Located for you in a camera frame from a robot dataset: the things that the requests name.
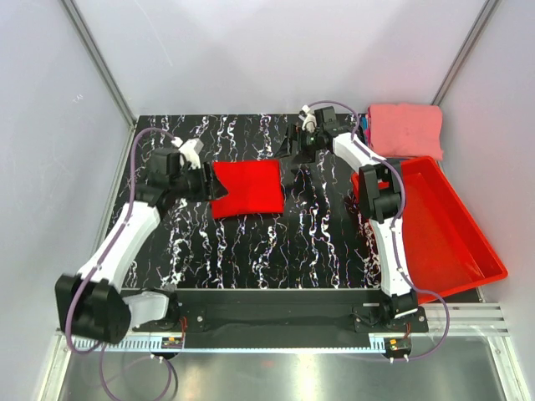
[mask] pink cloth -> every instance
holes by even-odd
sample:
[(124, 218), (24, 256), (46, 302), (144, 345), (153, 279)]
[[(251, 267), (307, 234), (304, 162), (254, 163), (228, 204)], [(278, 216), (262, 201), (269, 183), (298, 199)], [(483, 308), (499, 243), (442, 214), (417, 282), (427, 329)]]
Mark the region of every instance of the pink cloth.
[(442, 112), (422, 104), (372, 104), (371, 148), (388, 157), (431, 156), (442, 160)]

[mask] metal floor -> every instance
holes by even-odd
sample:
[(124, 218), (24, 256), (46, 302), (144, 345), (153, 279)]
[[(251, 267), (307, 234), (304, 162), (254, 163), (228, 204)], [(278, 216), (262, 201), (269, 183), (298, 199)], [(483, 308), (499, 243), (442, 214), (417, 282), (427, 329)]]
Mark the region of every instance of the metal floor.
[[(415, 338), (413, 355), (432, 347)], [(115, 376), (139, 353), (107, 353), (104, 374)], [(187, 354), (172, 359), (180, 381), (164, 400), (502, 401), (505, 395), (485, 338), (448, 338), (432, 357), (390, 365), (379, 355)], [(166, 368), (144, 361), (110, 383), (116, 397), (154, 399), (164, 388)], [(99, 353), (73, 356), (60, 400), (108, 399), (99, 385)]]

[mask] white wall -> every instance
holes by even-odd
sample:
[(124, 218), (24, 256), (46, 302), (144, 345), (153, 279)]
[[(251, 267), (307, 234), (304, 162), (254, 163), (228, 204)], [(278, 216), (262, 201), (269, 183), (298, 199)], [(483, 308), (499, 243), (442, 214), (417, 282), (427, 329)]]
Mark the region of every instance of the white wall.
[(441, 106), (444, 167), (509, 271), (502, 304), (535, 394), (535, 2), (502, 2)]
[(483, 0), (76, 0), (137, 114), (430, 103)]
[(28, 401), (128, 129), (59, 1), (4, 0), (0, 59), (0, 398)]

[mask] folded red cloth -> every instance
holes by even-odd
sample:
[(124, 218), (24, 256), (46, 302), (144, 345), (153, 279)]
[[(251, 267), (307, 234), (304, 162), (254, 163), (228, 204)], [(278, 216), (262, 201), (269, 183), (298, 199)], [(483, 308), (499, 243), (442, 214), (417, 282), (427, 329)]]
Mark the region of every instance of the folded red cloth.
[(252, 213), (283, 213), (278, 160), (216, 161), (214, 171), (228, 195), (211, 202), (214, 219)]

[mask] red plastic bin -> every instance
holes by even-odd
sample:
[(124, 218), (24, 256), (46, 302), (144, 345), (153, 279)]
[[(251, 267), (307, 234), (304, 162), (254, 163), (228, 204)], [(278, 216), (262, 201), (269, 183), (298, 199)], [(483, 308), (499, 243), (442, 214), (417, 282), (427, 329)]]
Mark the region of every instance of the red plastic bin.
[[(403, 241), (413, 283), (443, 297), (507, 276), (496, 252), (431, 157), (401, 163)], [(359, 176), (351, 176), (359, 199)], [(434, 297), (419, 295), (420, 304)]]

